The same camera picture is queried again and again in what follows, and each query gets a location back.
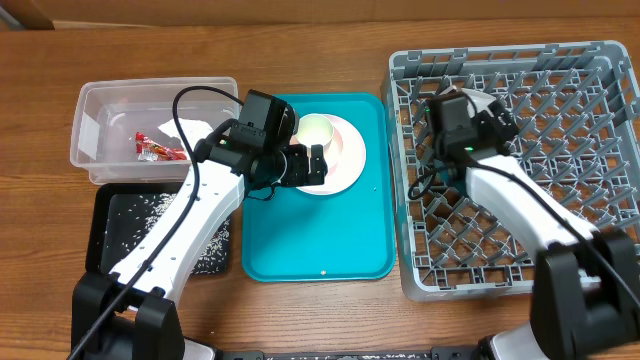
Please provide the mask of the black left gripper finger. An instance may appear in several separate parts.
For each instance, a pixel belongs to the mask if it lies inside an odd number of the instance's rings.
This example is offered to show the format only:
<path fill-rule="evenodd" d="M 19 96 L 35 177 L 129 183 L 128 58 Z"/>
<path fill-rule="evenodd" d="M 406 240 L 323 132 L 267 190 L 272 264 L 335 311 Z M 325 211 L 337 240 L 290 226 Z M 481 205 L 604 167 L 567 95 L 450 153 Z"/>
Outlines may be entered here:
<path fill-rule="evenodd" d="M 309 157 L 309 184 L 323 185 L 328 172 L 328 167 L 324 158 L 324 148 L 322 145 L 312 145 Z"/>
<path fill-rule="evenodd" d="M 280 179 L 283 187 L 307 186 L 309 182 L 310 165 L 305 145 L 288 145 L 282 149 L 286 160 L 286 169 Z"/>

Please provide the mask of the white napkin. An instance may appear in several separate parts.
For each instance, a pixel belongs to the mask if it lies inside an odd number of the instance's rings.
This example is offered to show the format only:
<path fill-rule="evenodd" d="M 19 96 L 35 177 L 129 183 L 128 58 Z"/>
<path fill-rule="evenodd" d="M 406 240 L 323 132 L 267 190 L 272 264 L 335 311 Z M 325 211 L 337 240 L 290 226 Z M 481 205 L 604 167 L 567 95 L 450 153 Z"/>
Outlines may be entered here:
<path fill-rule="evenodd" d="M 201 139 L 206 138 L 212 131 L 211 125 L 201 120 L 179 119 L 181 128 L 186 136 L 187 142 L 192 149 Z M 182 140 L 175 122 L 168 120 L 158 127 L 161 133 L 162 144 L 165 147 L 184 150 L 184 141 Z"/>

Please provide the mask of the red snack wrapper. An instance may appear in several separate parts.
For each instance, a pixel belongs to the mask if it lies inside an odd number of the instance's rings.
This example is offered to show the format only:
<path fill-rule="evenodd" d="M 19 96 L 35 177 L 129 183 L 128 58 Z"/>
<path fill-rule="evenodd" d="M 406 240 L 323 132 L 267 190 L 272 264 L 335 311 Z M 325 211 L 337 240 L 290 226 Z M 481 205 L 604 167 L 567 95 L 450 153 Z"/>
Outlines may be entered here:
<path fill-rule="evenodd" d="M 140 132 L 135 135 L 135 147 L 139 161 L 178 161 L 187 159 L 186 153 L 182 149 L 160 145 Z"/>

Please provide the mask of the grey bowl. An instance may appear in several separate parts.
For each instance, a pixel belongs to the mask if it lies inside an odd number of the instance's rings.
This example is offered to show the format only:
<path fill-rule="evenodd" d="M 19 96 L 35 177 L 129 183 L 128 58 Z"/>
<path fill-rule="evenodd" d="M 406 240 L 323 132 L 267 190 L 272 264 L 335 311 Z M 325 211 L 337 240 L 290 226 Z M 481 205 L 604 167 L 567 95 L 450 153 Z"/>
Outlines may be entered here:
<path fill-rule="evenodd" d="M 441 92 L 441 95 L 446 95 L 458 91 L 461 91 L 470 97 L 470 99 L 468 100 L 467 110 L 471 117 L 475 115 L 476 110 L 480 112 L 489 110 L 489 105 L 497 100 L 497 98 L 491 94 L 468 88 L 458 88 L 455 85 L 451 85 L 445 88 Z"/>

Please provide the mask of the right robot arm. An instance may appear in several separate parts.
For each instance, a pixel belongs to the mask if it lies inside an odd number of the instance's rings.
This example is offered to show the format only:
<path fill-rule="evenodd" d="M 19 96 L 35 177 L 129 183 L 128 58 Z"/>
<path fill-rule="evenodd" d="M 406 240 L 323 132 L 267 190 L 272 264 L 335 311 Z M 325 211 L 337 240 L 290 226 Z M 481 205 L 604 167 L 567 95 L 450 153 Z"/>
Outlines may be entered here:
<path fill-rule="evenodd" d="M 506 147 L 518 129 L 498 101 L 429 102 L 444 180 L 488 210 L 534 261 L 528 322 L 481 340 L 477 359 L 586 359 L 639 339 L 639 264 L 623 230 L 601 231 L 538 186 Z"/>

